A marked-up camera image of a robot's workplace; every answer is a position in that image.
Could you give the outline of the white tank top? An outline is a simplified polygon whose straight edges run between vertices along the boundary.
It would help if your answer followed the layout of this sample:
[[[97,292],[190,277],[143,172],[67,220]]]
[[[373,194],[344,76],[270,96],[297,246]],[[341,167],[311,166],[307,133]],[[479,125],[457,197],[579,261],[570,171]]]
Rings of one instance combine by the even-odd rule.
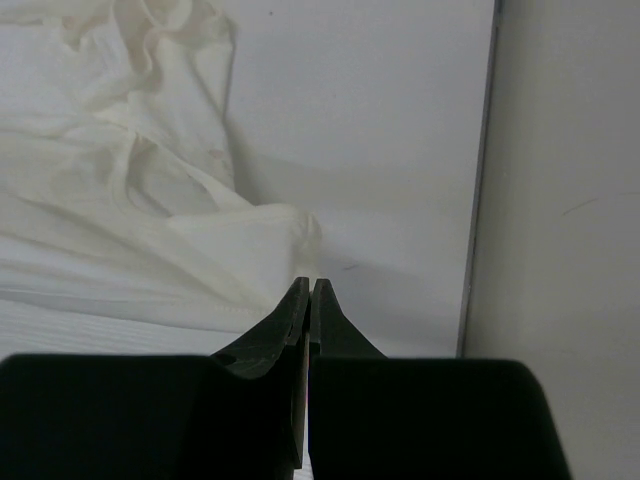
[[[1,297],[241,331],[316,278],[320,231],[235,189],[216,1],[1,5]]]

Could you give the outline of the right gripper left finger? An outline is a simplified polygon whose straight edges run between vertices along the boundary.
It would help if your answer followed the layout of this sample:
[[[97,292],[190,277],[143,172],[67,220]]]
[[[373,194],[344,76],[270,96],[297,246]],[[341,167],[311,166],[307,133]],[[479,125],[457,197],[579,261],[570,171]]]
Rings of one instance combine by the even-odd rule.
[[[309,282],[208,355],[1,364],[5,479],[290,479],[304,457]]]

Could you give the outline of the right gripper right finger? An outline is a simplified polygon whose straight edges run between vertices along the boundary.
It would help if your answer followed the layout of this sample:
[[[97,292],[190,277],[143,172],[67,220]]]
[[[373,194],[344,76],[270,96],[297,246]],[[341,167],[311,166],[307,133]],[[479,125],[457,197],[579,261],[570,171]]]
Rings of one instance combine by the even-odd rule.
[[[310,311],[308,448],[317,479],[567,479],[545,393],[513,360],[392,358],[331,283]]]

